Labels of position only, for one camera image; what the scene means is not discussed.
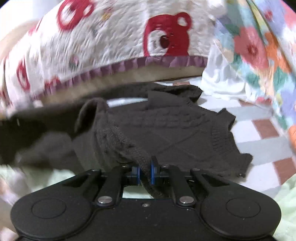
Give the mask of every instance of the knit sweater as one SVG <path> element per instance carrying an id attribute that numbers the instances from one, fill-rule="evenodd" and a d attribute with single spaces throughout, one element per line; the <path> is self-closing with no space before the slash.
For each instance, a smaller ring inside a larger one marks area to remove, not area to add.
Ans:
<path id="1" fill-rule="evenodd" d="M 229 131 L 234 120 L 226 109 L 216 113 L 189 98 L 149 91 L 147 102 L 110 109 L 103 99 L 88 101 L 76 128 L 91 122 L 84 144 L 93 148 L 99 165 L 110 171 L 119 164 L 138 164 L 145 188 L 158 197 L 162 193 L 149 185 L 151 156 L 183 171 L 199 168 L 224 177 L 245 176 L 252 156 L 237 149 Z"/>
<path id="2" fill-rule="evenodd" d="M 252 156 L 240 154 L 235 145 L 230 132 L 235 117 L 225 109 L 216 113 L 194 104 L 201 93 L 191 85 L 141 83 L 19 112 L 0 126 L 2 162 L 12 164 L 17 156 L 18 165 L 75 173 L 138 164 L 154 197 L 163 192 L 150 185 L 151 156 L 182 170 L 196 167 L 226 177 L 245 176 Z M 106 104 L 121 97 L 148 101 L 114 108 Z"/>

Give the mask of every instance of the sweater cuff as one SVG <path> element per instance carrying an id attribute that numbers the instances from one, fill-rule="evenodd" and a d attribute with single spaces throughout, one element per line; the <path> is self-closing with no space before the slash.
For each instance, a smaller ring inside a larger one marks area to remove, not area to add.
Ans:
<path id="1" fill-rule="evenodd" d="M 225 123 L 227 125 L 227 129 L 230 131 L 234 121 L 235 121 L 235 116 L 231 113 L 229 113 L 226 108 L 223 108 L 217 113 L 217 116 L 221 120 L 221 123 Z"/>

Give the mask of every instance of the purple fabric trim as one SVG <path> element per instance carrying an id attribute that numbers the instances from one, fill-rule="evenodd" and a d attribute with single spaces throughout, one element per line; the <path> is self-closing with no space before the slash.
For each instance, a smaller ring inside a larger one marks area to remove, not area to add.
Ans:
<path id="1" fill-rule="evenodd" d="M 69 80 L 62 81 L 61 84 L 45 89 L 42 93 L 33 96 L 33 99 L 40 99 L 43 96 L 52 95 L 55 92 L 75 86 L 81 82 L 91 80 L 95 77 L 103 77 L 131 69 L 138 69 L 148 65 L 156 64 L 167 68 L 176 67 L 206 67 L 207 58 L 201 56 L 161 56 L 161 57 L 141 57 L 125 60 L 122 62 L 106 65 L 88 72 L 77 75 Z"/>

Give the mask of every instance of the light green fabric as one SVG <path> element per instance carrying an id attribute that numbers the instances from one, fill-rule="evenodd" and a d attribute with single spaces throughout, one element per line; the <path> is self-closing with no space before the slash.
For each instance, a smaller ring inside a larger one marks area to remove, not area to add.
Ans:
<path id="1" fill-rule="evenodd" d="M 153 198 L 143 186 L 127 186 L 123 189 L 123 198 L 148 199 Z"/>
<path id="2" fill-rule="evenodd" d="M 281 208 L 281 222 L 274 238 L 278 241 L 296 241 L 296 174 L 282 185 L 274 200 Z"/>
<path id="3" fill-rule="evenodd" d="M 68 170 L 39 169 L 31 167 L 24 167 L 20 170 L 13 169 L 6 165 L 0 166 L 0 177 L 13 188 L 13 191 L 16 188 L 25 189 L 25 186 L 27 186 L 27 188 L 29 188 L 29 193 L 35 192 L 73 176 L 75 176 L 75 174 Z"/>

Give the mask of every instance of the pink flower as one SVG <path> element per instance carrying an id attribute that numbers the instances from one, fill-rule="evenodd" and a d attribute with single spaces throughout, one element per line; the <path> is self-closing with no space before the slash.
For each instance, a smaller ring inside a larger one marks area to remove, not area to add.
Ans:
<path id="1" fill-rule="evenodd" d="M 256 99 L 257 104 L 267 105 L 270 106 L 272 103 L 272 100 L 270 98 L 265 99 L 264 97 L 258 97 Z"/>
<path id="2" fill-rule="evenodd" d="M 254 27 L 240 29 L 240 34 L 234 37 L 234 51 L 254 68 L 265 69 L 269 66 L 264 43 Z"/>
<path id="3" fill-rule="evenodd" d="M 285 22 L 289 28 L 292 28 L 294 25 L 296 25 L 296 14 L 286 3 L 283 1 L 281 1 L 281 3 L 285 9 Z"/>

